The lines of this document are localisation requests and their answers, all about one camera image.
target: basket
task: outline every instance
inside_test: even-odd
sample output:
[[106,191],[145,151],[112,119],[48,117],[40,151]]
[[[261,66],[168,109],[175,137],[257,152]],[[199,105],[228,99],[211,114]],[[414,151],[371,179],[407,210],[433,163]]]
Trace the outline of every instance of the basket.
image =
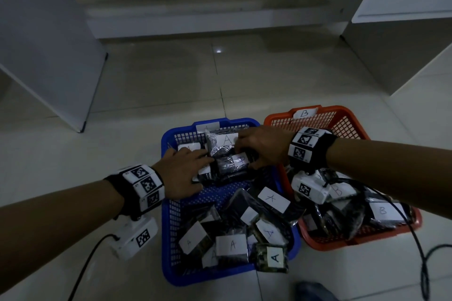
[[[191,126],[177,127],[167,131],[161,141],[162,156],[169,147],[177,149],[178,144],[189,143],[192,141],[206,142],[204,133],[198,133],[201,129],[212,128],[225,129],[233,127],[259,126],[259,123],[251,118],[242,118],[229,120],[228,118],[207,120],[193,123]],[[279,182],[279,174],[275,167],[268,167],[263,170],[264,180],[267,187],[278,190],[281,194],[283,189]],[[183,269],[180,266],[181,256],[183,255],[176,237],[183,219],[180,218],[181,210],[189,205],[216,202],[216,207],[221,209],[223,205],[230,199],[238,188],[247,188],[249,183],[234,182],[222,187],[209,187],[201,191],[201,193],[182,200],[165,199],[162,203],[162,270],[163,275],[174,286],[187,286],[189,284],[202,281],[214,280],[226,276],[244,273],[254,270],[253,264],[246,264],[230,269]],[[290,235],[293,240],[292,247],[289,250],[288,258],[293,259],[301,247],[301,238],[295,226],[291,228]]]
[[[317,112],[314,116],[300,119],[293,118],[293,115],[298,110],[308,110],[316,108]],[[289,112],[269,115],[267,118],[265,118],[265,121],[263,123],[264,125],[278,126],[290,131],[298,131],[303,126],[328,128],[332,130],[332,132],[338,137],[370,140],[369,136],[364,131],[363,127],[360,125],[352,111],[342,106],[322,107],[321,105],[315,105],[309,107],[301,107],[298,109],[291,109]],[[288,196],[290,200],[294,200],[293,189],[284,167],[282,165],[278,165],[277,168],[286,196]],[[422,226],[422,216],[419,209],[413,207],[413,210],[414,219],[412,227],[416,230]],[[329,251],[345,246],[363,244],[369,241],[389,238],[400,233],[406,233],[410,231],[407,225],[400,225],[394,230],[381,230],[373,228],[371,226],[363,225],[353,239],[346,241],[342,236],[311,237],[302,218],[298,220],[298,226],[306,243],[313,249],[320,251]]]

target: black cable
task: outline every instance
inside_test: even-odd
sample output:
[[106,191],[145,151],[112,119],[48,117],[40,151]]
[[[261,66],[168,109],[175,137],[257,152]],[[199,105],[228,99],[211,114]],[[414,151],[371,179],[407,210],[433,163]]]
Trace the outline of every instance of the black cable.
[[99,241],[97,242],[96,246],[94,247],[94,249],[93,249],[93,250],[91,251],[91,253],[89,254],[88,259],[86,260],[85,265],[84,265],[83,268],[82,268],[82,271],[80,271],[79,277],[78,277],[78,279],[77,279],[77,281],[76,281],[76,284],[75,284],[74,288],[72,288],[72,292],[71,292],[71,294],[69,295],[68,301],[72,301],[72,299],[74,298],[74,295],[76,294],[76,291],[77,291],[77,287],[79,286],[80,281],[82,280],[83,274],[85,273],[85,270],[86,270],[86,268],[87,268],[87,266],[88,266],[89,261],[90,261],[91,258],[93,257],[94,252],[95,252],[96,249],[99,247],[100,243],[102,243],[102,241],[103,241],[105,238],[108,238],[108,237],[113,237],[116,241],[119,241],[119,237],[118,237],[117,235],[114,235],[114,234],[111,234],[111,233],[110,233],[109,235],[103,236],[102,239],[99,240]]
[[413,235],[413,238],[415,239],[416,245],[418,247],[419,250],[419,255],[421,256],[421,261],[422,261],[422,265],[421,265],[421,293],[422,293],[422,298],[425,301],[430,300],[430,277],[428,276],[428,268],[427,268],[427,261],[428,259],[431,257],[431,255],[442,248],[452,248],[452,244],[440,244],[437,246],[432,247],[428,252],[427,255],[424,254],[424,251],[422,250],[421,247],[421,243],[418,239],[418,236],[415,234],[415,230],[413,229],[413,227],[411,226],[411,224],[408,222],[408,219],[405,217],[405,215],[403,214],[403,212],[401,212],[399,210],[398,207],[396,207],[393,202],[391,201],[391,199],[389,197],[387,197],[386,195],[380,193],[378,190],[375,190],[374,188],[371,188],[369,186],[366,186],[364,183],[361,183],[359,181],[353,180],[351,178],[335,178],[334,179],[334,183],[336,182],[345,182],[348,184],[356,185],[359,184],[361,187],[367,187],[370,190],[373,190],[374,192],[376,192],[377,194],[379,194],[382,198],[384,198],[388,203],[390,203],[395,209],[396,211],[401,215],[401,217],[403,218],[403,220],[405,221],[405,224],[408,225],[408,228],[411,231],[411,234]]

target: hand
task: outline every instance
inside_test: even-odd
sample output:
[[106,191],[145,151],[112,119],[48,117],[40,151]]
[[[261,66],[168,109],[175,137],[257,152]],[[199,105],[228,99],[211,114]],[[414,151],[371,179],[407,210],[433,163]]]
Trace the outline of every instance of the hand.
[[265,125],[249,127],[239,132],[235,152],[240,153],[246,147],[256,150],[259,158],[249,165],[253,169],[284,163],[294,136],[294,132],[280,127]]
[[188,198],[202,190],[202,184],[193,184],[192,178],[198,174],[198,170],[214,161],[211,157],[205,157],[206,154],[207,150],[204,149],[190,151],[184,147],[176,152],[170,148],[162,159],[152,166],[163,179],[166,198]]

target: floor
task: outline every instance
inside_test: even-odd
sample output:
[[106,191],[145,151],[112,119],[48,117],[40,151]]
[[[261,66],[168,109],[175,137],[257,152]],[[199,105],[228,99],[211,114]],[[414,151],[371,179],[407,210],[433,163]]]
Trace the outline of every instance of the floor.
[[[291,108],[343,105],[374,140],[452,149],[452,73],[429,72],[389,97],[332,28],[298,28],[183,40],[110,42],[86,131],[75,133],[17,84],[0,76],[0,205],[101,179],[118,167],[152,164],[173,127]],[[153,211],[160,222],[160,210]],[[452,243],[452,221],[423,212],[425,249]],[[64,300],[110,221],[0,296]],[[319,252],[303,245],[289,274],[249,272],[184,288],[161,272],[159,235],[127,262],[101,246],[77,300],[292,300],[292,285],[323,283],[341,300],[421,300],[413,238],[399,235]],[[432,300],[449,300],[452,255],[429,262]]]

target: wristband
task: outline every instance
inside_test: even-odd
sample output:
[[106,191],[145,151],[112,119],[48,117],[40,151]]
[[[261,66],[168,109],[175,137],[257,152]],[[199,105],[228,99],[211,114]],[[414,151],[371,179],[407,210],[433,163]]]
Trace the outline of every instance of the wristband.
[[289,145],[291,166],[301,170],[328,168],[326,151],[335,142],[337,136],[328,130],[303,127]]
[[124,206],[118,215],[130,216],[132,220],[137,220],[144,213],[160,206],[165,198],[162,178],[146,165],[121,169],[105,180],[124,198]]

